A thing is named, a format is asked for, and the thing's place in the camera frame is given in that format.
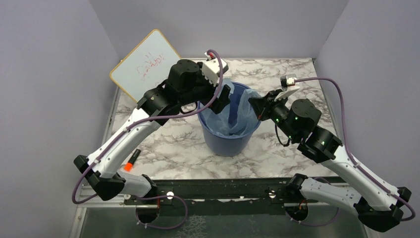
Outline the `light blue trash bag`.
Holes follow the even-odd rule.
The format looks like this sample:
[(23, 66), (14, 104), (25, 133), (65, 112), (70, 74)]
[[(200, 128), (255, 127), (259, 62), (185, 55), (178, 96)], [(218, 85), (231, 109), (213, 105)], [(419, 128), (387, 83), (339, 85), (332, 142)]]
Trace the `light blue trash bag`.
[(219, 136), (242, 136), (251, 132), (256, 128), (258, 119), (249, 99), (259, 98), (260, 94), (248, 86), (242, 87), (230, 78), (225, 79), (223, 85), (230, 87), (229, 105), (219, 114), (205, 109), (200, 113), (203, 122), (213, 134)]

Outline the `blue plastic trash bin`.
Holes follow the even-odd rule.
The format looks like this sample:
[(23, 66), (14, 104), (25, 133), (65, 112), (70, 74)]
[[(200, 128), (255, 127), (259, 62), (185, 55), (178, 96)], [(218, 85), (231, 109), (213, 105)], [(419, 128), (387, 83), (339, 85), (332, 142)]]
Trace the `blue plastic trash bin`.
[(251, 132), (244, 134), (242, 136), (219, 136), (213, 134), (206, 124), (203, 122), (200, 113), (198, 114), (199, 122), (202, 126), (204, 139), (206, 145), (217, 155), (225, 156), (225, 157), (233, 157), (238, 155), (243, 151), (243, 149), (247, 146), (251, 136), (260, 126), (261, 122), (258, 121), (258, 124), (255, 129)]

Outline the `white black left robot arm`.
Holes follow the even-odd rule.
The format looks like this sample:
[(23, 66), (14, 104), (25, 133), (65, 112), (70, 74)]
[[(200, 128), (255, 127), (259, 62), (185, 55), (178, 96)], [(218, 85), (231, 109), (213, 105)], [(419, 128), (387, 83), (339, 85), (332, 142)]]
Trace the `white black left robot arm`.
[(144, 93), (131, 116), (110, 139), (90, 155), (78, 155), (74, 165), (95, 196), (108, 201), (125, 193), (137, 196), (143, 203), (151, 203), (156, 196), (152, 180), (147, 175), (121, 172), (120, 166), (144, 139), (168, 120), (187, 117), (181, 110), (183, 106), (201, 103), (220, 113), (230, 102), (230, 89), (222, 84), (228, 69), (222, 59), (179, 60), (170, 68), (167, 79)]

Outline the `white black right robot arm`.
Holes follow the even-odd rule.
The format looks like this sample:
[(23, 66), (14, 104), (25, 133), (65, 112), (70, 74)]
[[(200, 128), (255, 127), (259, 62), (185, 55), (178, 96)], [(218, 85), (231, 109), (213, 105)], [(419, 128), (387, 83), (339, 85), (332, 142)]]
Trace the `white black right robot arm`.
[(340, 176), (347, 188), (321, 183), (302, 174), (288, 182), (289, 200), (316, 200), (357, 215), (360, 222), (372, 230), (386, 232), (404, 221), (402, 206), (408, 204), (411, 191), (395, 187), (350, 157), (342, 141), (318, 125), (321, 111), (308, 99), (295, 100), (287, 107), (276, 92), (264, 97), (252, 97), (249, 103), (260, 121), (272, 120), (290, 143), (308, 159), (323, 165)]

